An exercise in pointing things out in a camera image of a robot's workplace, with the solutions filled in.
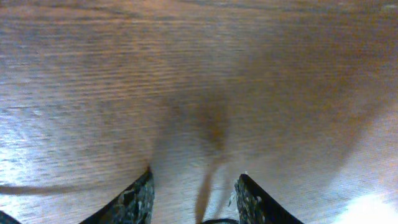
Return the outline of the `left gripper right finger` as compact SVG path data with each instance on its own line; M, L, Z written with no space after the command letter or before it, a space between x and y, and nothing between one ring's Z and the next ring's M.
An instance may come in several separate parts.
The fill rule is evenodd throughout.
M273 199L249 175L241 174L235 191L239 222L243 224L303 224Z

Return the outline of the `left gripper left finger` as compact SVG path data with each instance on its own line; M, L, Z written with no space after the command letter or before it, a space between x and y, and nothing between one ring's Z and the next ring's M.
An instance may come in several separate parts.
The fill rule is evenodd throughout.
M151 224L154 200L154 176L148 167L131 185L81 224Z

